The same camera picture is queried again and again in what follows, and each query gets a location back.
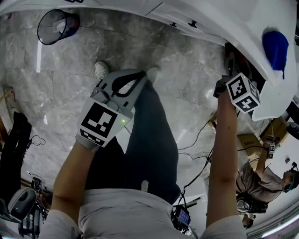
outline white shirt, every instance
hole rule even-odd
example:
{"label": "white shirt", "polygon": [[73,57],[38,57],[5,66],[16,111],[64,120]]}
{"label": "white shirt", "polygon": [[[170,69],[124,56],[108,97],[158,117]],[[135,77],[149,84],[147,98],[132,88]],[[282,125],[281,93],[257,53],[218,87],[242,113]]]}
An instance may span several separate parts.
{"label": "white shirt", "polygon": [[[171,222],[172,205],[150,193],[130,189],[96,189],[85,192],[79,228],[88,239],[183,239]],[[63,212],[49,212],[39,239],[76,239],[76,223]],[[239,216],[210,225],[202,239],[245,239]]]}

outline cardboard box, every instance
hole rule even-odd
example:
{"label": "cardboard box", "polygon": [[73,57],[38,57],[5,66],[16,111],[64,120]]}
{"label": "cardboard box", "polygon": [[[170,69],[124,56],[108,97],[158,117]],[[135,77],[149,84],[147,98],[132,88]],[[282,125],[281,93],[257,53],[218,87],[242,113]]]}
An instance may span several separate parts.
{"label": "cardboard box", "polygon": [[[274,143],[280,145],[286,139],[288,133],[286,131],[286,121],[282,118],[276,118],[272,121],[273,131],[274,131]],[[264,131],[261,133],[260,137],[263,142],[265,142],[268,135],[272,135],[272,127],[269,123]]]}
{"label": "cardboard box", "polygon": [[[243,148],[248,148],[251,146],[259,146],[261,147],[262,144],[257,139],[257,137],[254,134],[240,134],[237,136],[240,143],[242,144]],[[259,147],[251,147],[245,150],[248,156],[251,156],[253,154],[256,155],[256,157],[261,156],[262,148]]]}

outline person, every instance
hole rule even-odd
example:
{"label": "person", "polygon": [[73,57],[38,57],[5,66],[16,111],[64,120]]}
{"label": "person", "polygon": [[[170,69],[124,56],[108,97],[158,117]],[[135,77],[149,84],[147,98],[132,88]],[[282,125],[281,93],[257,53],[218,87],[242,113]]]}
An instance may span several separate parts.
{"label": "person", "polygon": [[251,228],[255,218],[256,218],[256,216],[251,213],[249,213],[249,215],[247,213],[244,213],[244,216],[242,219],[242,224],[243,224],[244,228],[245,229]]}
{"label": "person", "polygon": [[289,192],[299,184],[299,172],[288,170],[284,172],[283,178],[266,167],[269,146],[272,144],[271,137],[268,137],[263,144],[261,156],[257,162],[256,171],[246,162],[238,174],[236,180],[236,193],[247,194],[252,199],[266,203],[273,201],[281,192]]}
{"label": "person", "polygon": [[[104,62],[96,63],[99,79],[107,69]],[[218,101],[202,238],[245,239],[235,198],[236,110],[227,91]],[[39,238],[75,239],[80,231],[83,238],[92,239],[187,237],[171,222],[172,204],[181,193],[177,163],[176,142],[148,80],[135,103],[125,154],[116,138],[96,153],[75,142],[55,180],[52,207]]]}

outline small screen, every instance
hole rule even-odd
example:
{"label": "small screen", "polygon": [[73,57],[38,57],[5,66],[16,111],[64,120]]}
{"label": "small screen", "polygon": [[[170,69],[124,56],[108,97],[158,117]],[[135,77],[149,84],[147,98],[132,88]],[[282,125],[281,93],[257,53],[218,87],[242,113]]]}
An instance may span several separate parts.
{"label": "small screen", "polygon": [[185,224],[188,225],[190,216],[189,216],[187,213],[185,213],[183,210],[181,210],[181,211],[179,212],[179,216],[178,216],[178,218],[179,218],[179,220],[180,220],[181,222],[183,222],[183,223],[185,223]]}

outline white sleeve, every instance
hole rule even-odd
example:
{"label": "white sleeve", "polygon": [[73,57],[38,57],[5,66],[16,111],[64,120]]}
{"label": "white sleeve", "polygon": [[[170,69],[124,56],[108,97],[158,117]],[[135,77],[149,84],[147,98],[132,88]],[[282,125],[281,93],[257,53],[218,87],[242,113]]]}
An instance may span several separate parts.
{"label": "white sleeve", "polygon": [[77,239],[80,231],[73,219],[58,210],[51,210],[41,228],[39,239]]}
{"label": "white sleeve", "polygon": [[223,218],[210,225],[201,239],[246,239],[245,229],[238,215]]}

